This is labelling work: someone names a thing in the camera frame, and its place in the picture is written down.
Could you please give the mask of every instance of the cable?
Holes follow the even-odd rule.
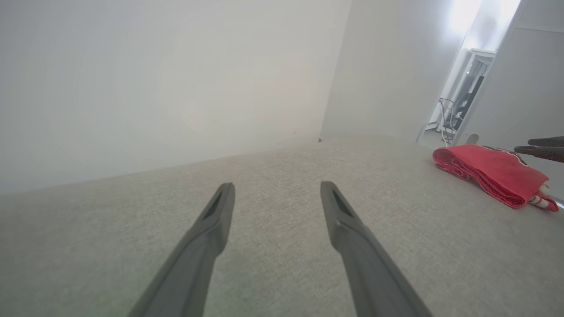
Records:
[[[450,99],[439,98],[440,105],[441,105],[441,107],[443,107],[443,120],[444,120],[444,123],[446,123],[447,120],[444,118],[444,104],[443,104],[443,102],[442,102],[441,100],[448,100],[448,101],[450,101],[450,102],[452,103],[453,108],[456,107],[456,104],[455,104],[454,101],[452,101],[452,100],[450,100]],[[453,108],[451,108],[451,113],[450,113],[450,115],[451,115],[451,117],[450,117],[451,137],[450,137],[450,140],[449,140],[449,142],[448,142],[449,145],[450,145],[450,141],[453,140],[453,136],[454,136],[454,134],[455,134],[455,133],[454,133],[454,129],[452,128],[452,116],[453,116],[453,114],[454,114]]]
[[[439,99],[440,99],[440,100],[446,100],[446,101],[449,101],[449,102],[451,102],[452,104],[456,104],[456,103],[455,103],[454,101],[452,101],[451,99],[446,99],[446,98],[439,98]]]
[[[439,100],[439,102],[440,102],[440,107],[441,107],[441,111],[440,111],[440,112],[441,112],[441,114],[443,115],[443,122],[446,122],[447,120],[444,118],[444,104],[443,104],[443,102],[440,101],[440,100]],[[444,127],[444,124],[443,124],[442,127],[440,127],[440,134],[441,134],[441,136],[443,137],[444,145],[445,145],[446,147],[449,147],[451,144],[450,144],[450,142],[447,143],[447,138],[444,137],[443,127]]]

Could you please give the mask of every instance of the bright light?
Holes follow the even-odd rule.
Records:
[[[449,26],[458,34],[465,34],[478,13],[482,0],[453,0]]]

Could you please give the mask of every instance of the gray fabric surface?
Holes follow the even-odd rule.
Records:
[[[0,197],[0,315],[123,316],[234,182],[206,316],[354,316],[332,180],[436,316],[564,315],[564,218],[514,210],[394,138],[320,143]]]

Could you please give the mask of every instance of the folded towel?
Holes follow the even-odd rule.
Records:
[[[473,179],[488,194],[512,208],[528,202],[558,211],[548,196],[548,177],[527,165],[519,154],[504,149],[466,144],[433,152],[437,167],[463,180]]]

